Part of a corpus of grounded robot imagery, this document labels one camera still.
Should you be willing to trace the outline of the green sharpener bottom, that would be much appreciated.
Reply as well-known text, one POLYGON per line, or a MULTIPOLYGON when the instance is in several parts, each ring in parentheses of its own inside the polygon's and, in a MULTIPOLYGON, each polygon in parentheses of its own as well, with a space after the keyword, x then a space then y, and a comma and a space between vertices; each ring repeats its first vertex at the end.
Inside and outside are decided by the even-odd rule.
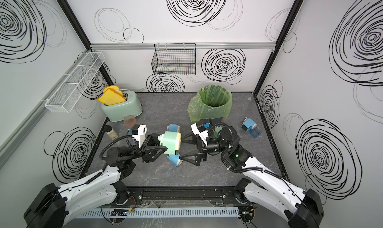
POLYGON ((166 131, 165 133, 158 136, 160 146, 167 147, 164 154, 167 155, 178 155, 180 152, 182 135, 179 132, 166 131))

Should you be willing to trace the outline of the green sharpener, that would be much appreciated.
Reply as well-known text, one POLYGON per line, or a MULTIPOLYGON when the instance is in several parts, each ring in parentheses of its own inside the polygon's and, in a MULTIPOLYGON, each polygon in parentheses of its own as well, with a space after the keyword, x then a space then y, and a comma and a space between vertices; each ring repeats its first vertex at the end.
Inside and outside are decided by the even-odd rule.
POLYGON ((165 133, 158 136, 160 146, 167 147, 164 154, 167 155, 178 155, 180 152, 182 135, 179 132, 166 131, 165 133))
POLYGON ((218 138, 219 137, 219 133, 220 131, 222 130, 222 127, 221 126, 216 126, 213 130, 213 138, 218 138))

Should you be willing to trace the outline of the blue sharpener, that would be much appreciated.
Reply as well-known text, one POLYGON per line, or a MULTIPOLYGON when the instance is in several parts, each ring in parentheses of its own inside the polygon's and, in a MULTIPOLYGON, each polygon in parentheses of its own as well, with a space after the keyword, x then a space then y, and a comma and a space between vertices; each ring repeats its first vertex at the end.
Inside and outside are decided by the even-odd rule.
POLYGON ((167 127, 167 131, 169 132, 180 132, 181 127, 177 124, 170 124, 167 127))
POLYGON ((174 167, 179 167, 182 164, 182 160, 180 159, 180 154, 178 155, 168 155, 167 158, 169 159, 169 162, 174 167))
POLYGON ((242 123, 242 126, 241 128, 245 131, 245 132, 250 132, 252 130, 254 130, 255 128, 257 127, 257 124, 256 122, 249 118, 249 117, 245 117, 243 123, 242 123))

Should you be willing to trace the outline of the blue sharpener tray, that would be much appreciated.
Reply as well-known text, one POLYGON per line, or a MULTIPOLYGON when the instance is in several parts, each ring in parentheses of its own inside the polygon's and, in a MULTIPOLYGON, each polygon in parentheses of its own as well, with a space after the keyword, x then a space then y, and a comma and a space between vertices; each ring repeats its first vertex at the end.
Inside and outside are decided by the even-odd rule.
POLYGON ((250 135, 251 135, 252 137, 257 138, 262 132, 261 132, 260 129, 258 129, 258 128, 256 127, 256 128, 254 128, 254 129, 251 129, 251 130, 249 131, 249 133, 250 133, 250 135))

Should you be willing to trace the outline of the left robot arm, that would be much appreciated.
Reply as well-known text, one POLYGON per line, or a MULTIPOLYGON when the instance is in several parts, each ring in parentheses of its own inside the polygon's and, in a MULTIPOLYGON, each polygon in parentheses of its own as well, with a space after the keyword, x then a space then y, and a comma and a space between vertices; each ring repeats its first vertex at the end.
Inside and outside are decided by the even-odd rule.
POLYGON ((74 218, 97 207, 116 204, 123 206, 132 196, 123 183, 134 170, 134 159, 143 162, 156 161, 167 151, 160 145, 157 134, 145 137, 142 146, 116 147, 108 145, 101 158, 102 169, 71 183, 44 186, 24 213, 28 228, 61 228, 74 218))

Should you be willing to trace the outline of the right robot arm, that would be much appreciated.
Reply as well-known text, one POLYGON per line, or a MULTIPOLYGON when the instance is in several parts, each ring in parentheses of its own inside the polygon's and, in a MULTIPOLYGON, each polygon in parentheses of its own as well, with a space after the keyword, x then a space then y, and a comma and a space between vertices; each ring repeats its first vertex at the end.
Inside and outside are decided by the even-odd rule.
POLYGON ((228 171, 244 175, 236 185, 236 199, 241 204, 254 203, 284 219, 291 228, 318 228, 324 218, 320 196, 286 181, 263 165, 240 145, 232 126, 223 122, 201 120, 191 125, 192 144, 198 152, 180 159, 198 166, 208 153, 217 152, 228 171))

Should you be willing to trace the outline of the small beige bottle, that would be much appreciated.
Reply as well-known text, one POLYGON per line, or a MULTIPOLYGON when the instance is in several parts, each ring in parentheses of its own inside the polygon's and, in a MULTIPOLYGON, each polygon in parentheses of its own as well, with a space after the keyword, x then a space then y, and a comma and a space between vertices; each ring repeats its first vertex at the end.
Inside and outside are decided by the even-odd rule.
POLYGON ((111 126, 106 125, 103 130, 112 140, 118 138, 118 134, 111 126))

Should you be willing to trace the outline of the bin with green bag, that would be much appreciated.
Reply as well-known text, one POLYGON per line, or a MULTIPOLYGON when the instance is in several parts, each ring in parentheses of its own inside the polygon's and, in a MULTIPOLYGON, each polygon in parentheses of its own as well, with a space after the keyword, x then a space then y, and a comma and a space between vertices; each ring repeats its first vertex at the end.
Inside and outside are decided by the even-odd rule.
POLYGON ((228 118, 232 93, 220 85, 206 85, 191 99, 187 112, 192 122, 210 118, 228 118))

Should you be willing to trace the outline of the mint green toaster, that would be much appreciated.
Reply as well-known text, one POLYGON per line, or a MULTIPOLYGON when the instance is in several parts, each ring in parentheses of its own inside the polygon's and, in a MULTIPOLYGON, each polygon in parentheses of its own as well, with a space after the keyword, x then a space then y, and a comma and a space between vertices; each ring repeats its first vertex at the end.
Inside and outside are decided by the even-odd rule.
POLYGON ((101 109, 111 122, 123 121, 127 116, 142 114, 143 106, 134 91, 125 91, 126 101, 114 105, 101 104, 101 109))

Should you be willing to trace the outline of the yellow toy toast slice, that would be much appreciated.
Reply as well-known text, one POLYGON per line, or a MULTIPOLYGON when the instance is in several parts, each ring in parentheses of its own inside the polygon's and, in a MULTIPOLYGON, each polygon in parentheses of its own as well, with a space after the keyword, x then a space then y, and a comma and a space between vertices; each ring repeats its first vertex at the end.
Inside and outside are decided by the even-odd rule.
POLYGON ((120 87, 116 85, 104 88, 102 95, 97 100, 107 106, 119 104, 126 101, 120 87))

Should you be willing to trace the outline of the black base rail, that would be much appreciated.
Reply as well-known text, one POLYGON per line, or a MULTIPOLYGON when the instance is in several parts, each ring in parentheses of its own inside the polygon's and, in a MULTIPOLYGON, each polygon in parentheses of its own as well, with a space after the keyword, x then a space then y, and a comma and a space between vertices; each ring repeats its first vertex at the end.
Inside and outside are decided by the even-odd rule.
POLYGON ((245 196, 245 191, 250 190, 254 194, 260 195, 267 189, 262 186, 251 188, 254 183, 247 179, 242 179, 235 186, 217 186, 217 187, 120 187, 110 190, 96 192, 96 197, 103 195, 115 195, 108 198, 101 205, 109 206, 141 206, 146 201, 186 201, 186 200, 219 200, 225 205, 247 204, 250 200, 245 196))

